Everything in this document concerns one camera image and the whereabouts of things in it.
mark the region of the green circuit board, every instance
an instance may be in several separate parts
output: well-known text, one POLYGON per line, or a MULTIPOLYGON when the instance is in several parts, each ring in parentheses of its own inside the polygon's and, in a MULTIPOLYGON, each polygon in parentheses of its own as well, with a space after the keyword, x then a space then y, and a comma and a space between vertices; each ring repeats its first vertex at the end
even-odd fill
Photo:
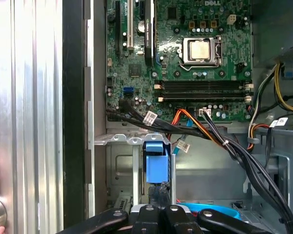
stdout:
MULTIPOLYGON (((113 18, 115 0, 107 0, 107 19, 113 18)), ((127 33, 127 0, 120 0, 121 31, 127 33)), ((115 33, 117 24, 107 23, 107 106, 119 109, 119 100, 124 98, 123 88, 134 87, 130 97, 132 106, 145 115, 151 110, 164 120, 173 119, 176 109, 187 108, 198 111, 211 108, 214 121, 249 121, 247 103, 240 101, 209 102, 159 102, 156 80, 248 80, 251 82, 251 30, 249 0, 156 0, 155 41, 156 50, 153 67, 146 66, 144 56, 145 36, 139 33, 138 25, 143 21, 140 7, 133 11, 133 50, 123 47, 126 38, 121 37, 122 47, 116 53, 115 33), (228 24, 229 15, 236 15, 235 24, 228 24), (186 71, 180 66, 178 49, 185 38, 221 37, 222 64, 219 67, 192 68, 186 71)))

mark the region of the pci express slot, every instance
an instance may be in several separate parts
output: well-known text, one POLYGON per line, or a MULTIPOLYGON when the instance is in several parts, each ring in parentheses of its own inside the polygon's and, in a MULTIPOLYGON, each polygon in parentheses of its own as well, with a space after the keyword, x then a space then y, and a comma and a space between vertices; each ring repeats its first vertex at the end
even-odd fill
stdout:
POLYGON ((127 0, 127 48, 133 50, 133 2, 127 0))
POLYGON ((153 66, 154 60, 154 0, 145 0, 145 62, 153 66))
POLYGON ((121 25, 121 2, 115 1, 115 49, 118 56, 121 54, 121 25))
POLYGON ((203 90, 237 90, 242 91, 243 81, 158 81, 154 85, 156 90, 167 92, 203 91, 203 90))
POLYGON ((243 93, 165 93, 158 97, 159 102, 165 101, 194 101, 194 102, 205 102, 205 101, 245 101, 245 94, 243 93))

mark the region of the blue plastic part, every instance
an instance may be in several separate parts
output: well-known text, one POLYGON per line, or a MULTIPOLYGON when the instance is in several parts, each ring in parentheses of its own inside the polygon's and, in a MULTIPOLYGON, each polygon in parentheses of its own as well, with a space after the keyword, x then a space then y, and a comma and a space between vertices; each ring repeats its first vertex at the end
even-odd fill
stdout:
POLYGON ((169 156, 146 156, 146 182, 158 184, 169 182, 169 156))
POLYGON ((146 143, 146 152, 162 153, 164 151, 162 141, 150 141, 146 143))
MULTIPOLYGON (((188 119, 187 127, 192 127, 192 125, 193 125, 193 121, 191 119, 188 119)), ((180 137, 180 139, 183 141, 185 141, 186 138, 187 138, 187 135, 184 135, 184 134, 180 137)), ((177 156, 177 154, 179 153, 179 150, 180 150, 179 148, 175 147, 173 154, 177 156)))
POLYGON ((215 205, 207 205, 207 204, 198 204, 198 203, 178 203, 180 205, 187 206, 191 212, 200 212, 203 209, 213 209, 218 212, 221 212, 225 215, 231 216, 233 218, 241 220, 241 215, 238 211, 224 207, 224 206, 215 206, 215 205))
POLYGON ((133 93, 134 90, 135 90, 134 87, 124 87, 123 88, 123 92, 133 93))

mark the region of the motherboard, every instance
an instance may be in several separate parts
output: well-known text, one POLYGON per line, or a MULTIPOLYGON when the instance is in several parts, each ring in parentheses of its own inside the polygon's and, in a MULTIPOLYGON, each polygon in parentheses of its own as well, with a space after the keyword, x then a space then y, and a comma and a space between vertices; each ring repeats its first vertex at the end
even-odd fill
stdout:
MULTIPOLYGON (((249 121, 249 0, 107 0, 107 107, 249 121)), ((118 121, 109 117, 109 121, 118 121)))

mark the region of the white cable label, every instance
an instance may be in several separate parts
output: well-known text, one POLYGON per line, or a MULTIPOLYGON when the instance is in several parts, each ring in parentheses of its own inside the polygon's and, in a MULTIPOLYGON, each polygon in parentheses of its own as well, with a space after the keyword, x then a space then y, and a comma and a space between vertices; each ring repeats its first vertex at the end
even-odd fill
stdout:
POLYGON ((153 113, 152 111, 148 111, 142 122, 148 126, 152 126, 156 118, 157 114, 153 113))
POLYGON ((176 145, 176 147, 187 153, 189 151, 190 145, 186 144, 183 140, 178 140, 178 144, 176 145))
POLYGON ((277 124, 277 122, 278 122, 278 120, 274 120, 269 127, 274 128, 275 125, 277 124))
POLYGON ((288 121, 289 118, 284 117, 284 118, 280 118, 276 124, 276 126, 284 126, 286 124, 286 122, 288 121))

